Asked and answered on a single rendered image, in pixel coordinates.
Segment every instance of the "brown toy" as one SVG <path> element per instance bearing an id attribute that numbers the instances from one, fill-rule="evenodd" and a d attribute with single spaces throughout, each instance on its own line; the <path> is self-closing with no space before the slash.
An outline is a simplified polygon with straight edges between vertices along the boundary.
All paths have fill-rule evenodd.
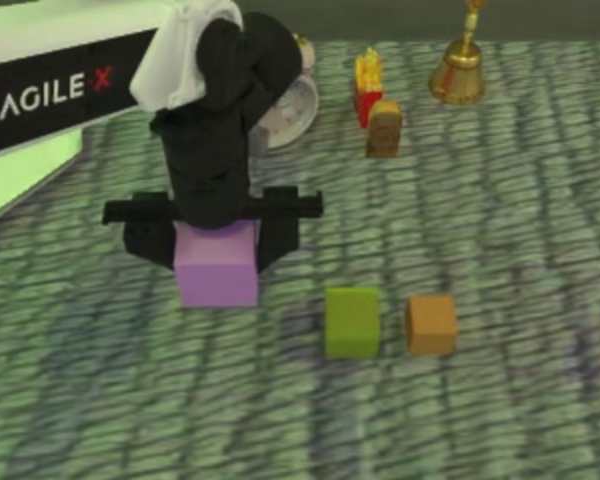
<path id="1" fill-rule="evenodd" d="M 455 350 L 458 322 L 451 295 L 411 297 L 405 313 L 409 353 L 446 355 Z"/>
<path id="2" fill-rule="evenodd" d="M 402 108 L 393 100 L 378 100 L 369 113 L 366 154 L 369 158 L 389 158 L 398 155 Z"/>

